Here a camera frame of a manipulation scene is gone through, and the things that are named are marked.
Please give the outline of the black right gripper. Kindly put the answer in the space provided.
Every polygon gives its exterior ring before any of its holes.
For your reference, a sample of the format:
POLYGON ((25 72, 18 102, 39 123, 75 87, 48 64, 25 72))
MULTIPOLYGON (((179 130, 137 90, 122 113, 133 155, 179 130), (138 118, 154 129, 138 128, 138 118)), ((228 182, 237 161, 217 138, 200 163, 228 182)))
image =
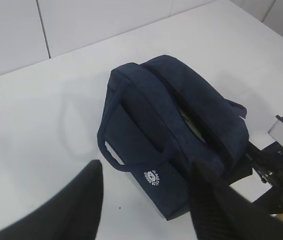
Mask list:
POLYGON ((271 215, 283 214, 283 146, 273 142, 260 150, 250 142, 246 154, 231 170, 223 173, 221 178, 231 185, 251 176, 253 169, 264 184, 271 185, 254 204, 271 215))

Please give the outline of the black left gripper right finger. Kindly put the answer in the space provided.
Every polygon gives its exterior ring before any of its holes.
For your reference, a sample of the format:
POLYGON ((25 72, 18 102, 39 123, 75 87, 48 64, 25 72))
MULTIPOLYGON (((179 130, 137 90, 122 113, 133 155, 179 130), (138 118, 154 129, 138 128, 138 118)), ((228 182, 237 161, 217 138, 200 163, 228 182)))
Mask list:
POLYGON ((190 214, 199 240, 283 240, 283 221, 246 200, 201 161, 191 166, 190 214))

